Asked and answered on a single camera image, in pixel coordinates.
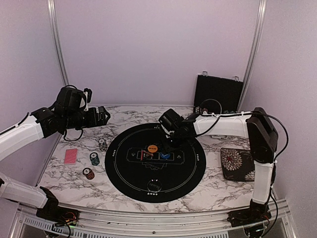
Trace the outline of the blue small blind button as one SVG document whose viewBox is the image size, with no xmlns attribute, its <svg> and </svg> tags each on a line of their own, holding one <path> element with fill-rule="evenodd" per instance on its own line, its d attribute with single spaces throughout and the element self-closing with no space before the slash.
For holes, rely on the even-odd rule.
<svg viewBox="0 0 317 238">
<path fill-rule="evenodd" d="M 167 154 L 164 154 L 164 153 L 160 153 L 160 159 L 162 160 L 168 160 L 170 158 L 170 154 L 167 153 Z"/>
</svg>

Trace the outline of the orange big blind button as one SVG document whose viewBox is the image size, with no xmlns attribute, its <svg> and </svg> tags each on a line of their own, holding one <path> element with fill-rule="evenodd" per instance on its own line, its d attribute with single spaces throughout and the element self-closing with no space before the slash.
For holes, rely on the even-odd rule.
<svg viewBox="0 0 317 238">
<path fill-rule="evenodd" d="M 150 153 L 155 153 L 155 152 L 158 151 L 158 147 L 157 147 L 156 145 L 149 145 L 149 146 L 148 146 L 148 151 L 149 151 Z"/>
</svg>

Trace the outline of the clear round dealer button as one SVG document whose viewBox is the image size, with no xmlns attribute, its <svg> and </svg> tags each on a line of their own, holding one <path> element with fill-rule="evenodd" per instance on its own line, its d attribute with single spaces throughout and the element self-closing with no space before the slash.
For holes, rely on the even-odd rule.
<svg viewBox="0 0 317 238">
<path fill-rule="evenodd" d="M 162 189 L 162 184 L 158 179 L 152 179 L 147 183 L 148 191 L 159 192 Z"/>
</svg>

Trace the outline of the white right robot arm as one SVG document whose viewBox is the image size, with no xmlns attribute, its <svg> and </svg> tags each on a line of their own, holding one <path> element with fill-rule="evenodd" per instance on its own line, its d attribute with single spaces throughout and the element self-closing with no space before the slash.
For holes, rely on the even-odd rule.
<svg viewBox="0 0 317 238">
<path fill-rule="evenodd" d="M 230 114 L 192 113 L 184 118 L 169 109 L 159 118 L 165 133 L 164 149 L 171 152 L 190 139 L 211 137 L 224 140 L 220 159 L 224 177 L 233 181 L 253 181 L 250 205 L 229 213 L 232 222 L 256 222 L 271 217 L 268 202 L 276 176 L 278 132 L 273 121 L 280 120 L 256 107 L 250 112 Z"/>
</svg>

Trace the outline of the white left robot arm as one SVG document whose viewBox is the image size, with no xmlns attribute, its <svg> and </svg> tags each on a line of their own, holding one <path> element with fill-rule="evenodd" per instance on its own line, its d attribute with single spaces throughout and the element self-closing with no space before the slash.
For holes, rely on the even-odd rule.
<svg viewBox="0 0 317 238">
<path fill-rule="evenodd" d="M 4 159 L 17 150 L 55 133 L 65 134 L 69 129 L 104 126 L 110 119 L 109 112 L 103 107 L 84 109 L 40 108 L 27 115 L 20 123 L 0 134 L 0 158 Z M 20 202 L 37 209 L 37 216 L 58 221 L 67 213 L 59 206 L 58 199 L 45 187 L 30 186 L 0 175 L 1 198 Z"/>
</svg>

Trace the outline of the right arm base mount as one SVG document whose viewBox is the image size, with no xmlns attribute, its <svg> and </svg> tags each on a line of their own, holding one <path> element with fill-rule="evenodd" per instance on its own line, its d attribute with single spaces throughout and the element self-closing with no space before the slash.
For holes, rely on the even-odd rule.
<svg viewBox="0 0 317 238">
<path fill-rule="evenodd" d="M 258 211 L 252 212 L 250 209 L 241 209 L 230 211 L 227 221 L 232 227 L 238 227 L 269 220 L 271 217 L 272 215 L 269 211 L 265 211 L 261 214 Z"/>
</svg>

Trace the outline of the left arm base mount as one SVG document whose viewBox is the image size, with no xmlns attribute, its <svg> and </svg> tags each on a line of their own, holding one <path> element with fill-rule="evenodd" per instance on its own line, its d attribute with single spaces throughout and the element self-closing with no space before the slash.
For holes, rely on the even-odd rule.
<svg viewBox="0 0 317 238">
<path fill-rule="evenodd" d="M 79 217 L 79 211 L 64 207 L 57 207 L 53 210 L 37 209 L 36 216 L 56 222 L 57 226 L 62 226 L 65 224 L 76 225 Z"/>
</svg>

